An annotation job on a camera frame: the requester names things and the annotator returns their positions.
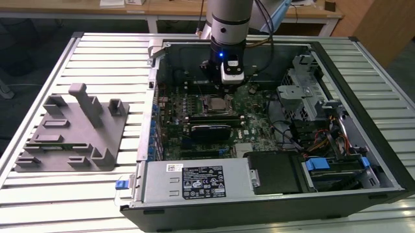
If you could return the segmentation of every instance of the open computer tower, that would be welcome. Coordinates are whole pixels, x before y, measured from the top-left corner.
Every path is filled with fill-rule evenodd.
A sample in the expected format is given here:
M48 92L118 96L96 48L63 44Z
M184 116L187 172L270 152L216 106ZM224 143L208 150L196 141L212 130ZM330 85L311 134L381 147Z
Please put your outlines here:
M246 50L246 75L270 45ZM134 201L146 232L346 217L415 182L322 45L275 42L271 67L218 93L208 41L167 41L152 60Z

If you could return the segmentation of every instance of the warning label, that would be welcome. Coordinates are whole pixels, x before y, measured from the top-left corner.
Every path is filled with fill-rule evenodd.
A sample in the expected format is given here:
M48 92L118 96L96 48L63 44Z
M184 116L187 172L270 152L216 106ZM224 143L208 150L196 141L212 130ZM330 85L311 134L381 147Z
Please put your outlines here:
M183 167L183 198L223 198L227 196L222 166Z

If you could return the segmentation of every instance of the red wire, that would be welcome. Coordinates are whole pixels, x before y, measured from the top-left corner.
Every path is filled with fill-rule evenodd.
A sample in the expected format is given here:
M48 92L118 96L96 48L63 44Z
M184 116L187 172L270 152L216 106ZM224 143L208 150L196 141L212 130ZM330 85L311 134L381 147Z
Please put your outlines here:
M319 131L316 132L316 135L314 136L314 144L318 142L319 133L327 132L327 131L329 131L329 130L319 130Z
M346 152L350 154L350 142L349 142L349 138L343 135L343 134L339 134L339 136L343 138L345 140L345 148L346 148Z

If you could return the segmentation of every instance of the aluminum extrusion table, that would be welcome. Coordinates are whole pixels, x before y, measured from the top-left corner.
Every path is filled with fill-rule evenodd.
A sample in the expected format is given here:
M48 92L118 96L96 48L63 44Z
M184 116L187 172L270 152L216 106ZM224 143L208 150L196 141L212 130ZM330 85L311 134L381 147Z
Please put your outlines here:
M115 181L135 172L150 46L163 39L196 39L188 34L75 33L30 112L0 159L0 232L140 232L118 205L130 190L115 191ZM318 40L345 76L370 116L415 177L415 104L374 61L359 42L349 38L275 37L283 41ZM14 163L42 121L50 94L67 94L71 83L86 83L100 102L120 98L131 104L116 168L111 172L16 173ZM334 89L327 83L333 96ZM414 232L415 199L377 205L346 218L207 229L200 232Z

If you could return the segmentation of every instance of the motherboard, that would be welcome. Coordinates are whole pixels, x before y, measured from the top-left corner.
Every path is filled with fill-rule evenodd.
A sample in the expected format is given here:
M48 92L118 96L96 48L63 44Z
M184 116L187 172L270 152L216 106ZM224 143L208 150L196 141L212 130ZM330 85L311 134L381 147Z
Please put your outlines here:
M236 158L278 149L267 114L270 91L247 84L232 95L214 93L204 83L171 89L162 85L163 160Z

